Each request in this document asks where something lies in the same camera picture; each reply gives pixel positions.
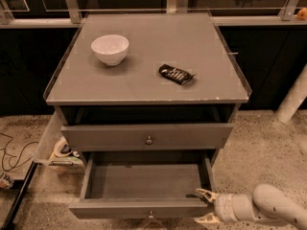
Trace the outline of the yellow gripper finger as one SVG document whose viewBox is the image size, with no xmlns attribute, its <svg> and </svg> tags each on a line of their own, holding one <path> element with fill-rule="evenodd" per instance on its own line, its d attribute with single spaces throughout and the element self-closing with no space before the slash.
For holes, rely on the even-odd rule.
<svg viewBox="0 0 307 230">
<path fill-rule="evenodd" d="M 205 216 L 194 218 L 194 222 L 199 224 L 219 224 L 220 220 L 214 213 L 209 213 Z"/>
<path fill-rule="evenodd" d="M 210 203 L 213 203 L 219 196 L 219 194 L 205 189 L 196 189 L 196 192 L 202 195 Z"/>
</svg>

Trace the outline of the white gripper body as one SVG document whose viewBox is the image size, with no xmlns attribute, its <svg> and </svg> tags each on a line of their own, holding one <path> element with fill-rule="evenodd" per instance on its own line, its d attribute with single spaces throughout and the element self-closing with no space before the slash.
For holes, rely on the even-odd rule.
<svg viewBox="0 0 307 230">
<path fill-rule="evenodd" d="M 248 194 L 221 194 L 214 202 L 215 213 L 224 223 L 255 221 L 259 210 Z"/>
</svg>

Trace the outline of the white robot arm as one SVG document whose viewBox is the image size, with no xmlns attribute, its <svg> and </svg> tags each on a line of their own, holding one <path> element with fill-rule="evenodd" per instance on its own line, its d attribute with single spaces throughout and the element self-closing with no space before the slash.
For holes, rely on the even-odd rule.
<svg viewBox="0 0 307 230">
<path fill-rule="evenodd" d="M 217 187 L 201 190 L 213 212 L 201 223 L 290 224 L 306 230 L 307 74 L 301 72 L 275 112 L 243 111 L 214 171 Z"/>
</svg>

